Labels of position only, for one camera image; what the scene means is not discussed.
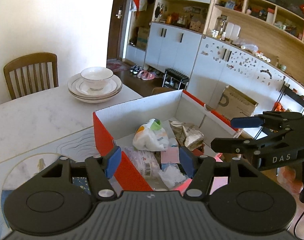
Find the black shoe rack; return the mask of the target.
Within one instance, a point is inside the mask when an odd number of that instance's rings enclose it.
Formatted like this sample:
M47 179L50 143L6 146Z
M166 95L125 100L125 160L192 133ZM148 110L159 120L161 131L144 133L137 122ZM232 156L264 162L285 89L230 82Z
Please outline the black shoe rack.
M173 68L166 68L162 87L172 89L186 89L189 83L189 77Z

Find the purple print snack bag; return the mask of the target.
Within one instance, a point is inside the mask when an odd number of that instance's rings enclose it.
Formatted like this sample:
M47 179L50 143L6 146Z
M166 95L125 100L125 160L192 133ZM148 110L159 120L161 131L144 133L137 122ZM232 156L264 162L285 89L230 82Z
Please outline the purple print snack bag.
M134 147L125 147L124 152L143 178L159 177L161 169L153 152L137 150Z

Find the brown cardboard box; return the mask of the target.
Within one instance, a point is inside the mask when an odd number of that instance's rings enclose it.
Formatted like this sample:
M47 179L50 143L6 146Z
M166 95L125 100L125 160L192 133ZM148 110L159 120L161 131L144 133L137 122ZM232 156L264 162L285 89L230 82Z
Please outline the brown cardboard box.
M252 116L258 103L232 86L225 87L216 111L227 120Z

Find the pink slippers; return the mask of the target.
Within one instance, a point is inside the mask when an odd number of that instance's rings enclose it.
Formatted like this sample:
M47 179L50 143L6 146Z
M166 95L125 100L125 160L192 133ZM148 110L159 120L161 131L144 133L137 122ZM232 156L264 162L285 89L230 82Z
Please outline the pink slippers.
M143 81L148 81L155 79L156 74L154 72L148 72L147 70L141 70L136 77Z

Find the white ceramic bowl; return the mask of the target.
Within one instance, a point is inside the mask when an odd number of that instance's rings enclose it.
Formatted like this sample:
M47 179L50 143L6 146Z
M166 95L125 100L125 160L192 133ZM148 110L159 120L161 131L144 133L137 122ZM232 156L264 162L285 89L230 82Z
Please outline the white ceramic bowl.
M102 90L114 74L106 67L91 67L84 69L80 75L91 90Z

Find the black metal rack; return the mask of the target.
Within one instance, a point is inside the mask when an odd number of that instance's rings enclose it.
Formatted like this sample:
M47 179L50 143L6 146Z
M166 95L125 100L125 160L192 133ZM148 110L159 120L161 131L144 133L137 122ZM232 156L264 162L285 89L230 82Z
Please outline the black metal rack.
M277 110L279 105L280 105L280 109L284 109L286 111L286 107L281 103L282 98L286 96L287 98L289 98L289 102L294 105L296 104L296 106L299 107L299 112L301 114L304 114L304 96L303 95L299 95L298 92L296 90L293 90L290 88L290 85L288 85L287 83L283 83L281 89L280 89L280 94L278 99L276 100L276 102L274 103L274 107L273 107L273 111Z

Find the wall cabinet shelving unit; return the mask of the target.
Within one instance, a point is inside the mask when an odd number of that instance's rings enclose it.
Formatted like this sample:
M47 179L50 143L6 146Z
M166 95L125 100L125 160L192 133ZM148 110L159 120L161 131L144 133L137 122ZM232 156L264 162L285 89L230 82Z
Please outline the wall cabinet shelving unit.
M132 0L126 59L177 70L187 90L212 108L227 86L269 111L284 84L304 92L304 40L278 28L304 22L264 0Z

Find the silver foil snack bag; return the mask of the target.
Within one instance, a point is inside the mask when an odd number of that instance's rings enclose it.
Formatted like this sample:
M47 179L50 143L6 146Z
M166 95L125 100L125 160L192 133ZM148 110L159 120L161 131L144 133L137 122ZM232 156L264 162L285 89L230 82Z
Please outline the silver foil snack bag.
M169 121L169 124L180 146L194 151L203 145L204 134L195 124L180 121Z

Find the white green tissue pack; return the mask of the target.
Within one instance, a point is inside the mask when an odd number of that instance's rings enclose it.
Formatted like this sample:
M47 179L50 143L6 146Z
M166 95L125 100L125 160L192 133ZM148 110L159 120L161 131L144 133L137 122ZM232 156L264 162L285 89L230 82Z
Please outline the white green tissue pack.
M159 119L150 119L141 125L132 140L134 148L141 151L161 152L169 146L169 138Z

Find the white tissue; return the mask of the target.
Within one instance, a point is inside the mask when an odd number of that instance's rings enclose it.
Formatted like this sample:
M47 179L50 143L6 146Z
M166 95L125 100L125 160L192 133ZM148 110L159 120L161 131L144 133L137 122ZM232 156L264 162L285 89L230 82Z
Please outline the white tissue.
M180 171L179 166L172 163L163 165L163 168L158 171L158 175L168 189L173 189L188 179L188 177Z

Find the wooden dining chair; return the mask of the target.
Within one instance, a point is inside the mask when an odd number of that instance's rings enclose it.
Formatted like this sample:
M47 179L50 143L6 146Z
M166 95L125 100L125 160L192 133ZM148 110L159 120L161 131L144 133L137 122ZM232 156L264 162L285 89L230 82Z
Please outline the wooden dining chair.
M6 64L3 73L12 100L59 86L57 55L34 53Z

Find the red cardboard box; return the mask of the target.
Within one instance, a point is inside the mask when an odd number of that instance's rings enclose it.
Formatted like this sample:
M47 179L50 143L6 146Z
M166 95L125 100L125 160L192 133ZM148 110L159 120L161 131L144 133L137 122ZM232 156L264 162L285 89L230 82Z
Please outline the red cardboard box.
M96 148L102 156L116 145L121 149L162 152L175 139L171 121L192 124L199 130L204 135L208 155L214 155L209 149L214 138L237 135L237 130L223 116L207 110L198 98L185 90L174 90L95 111Z

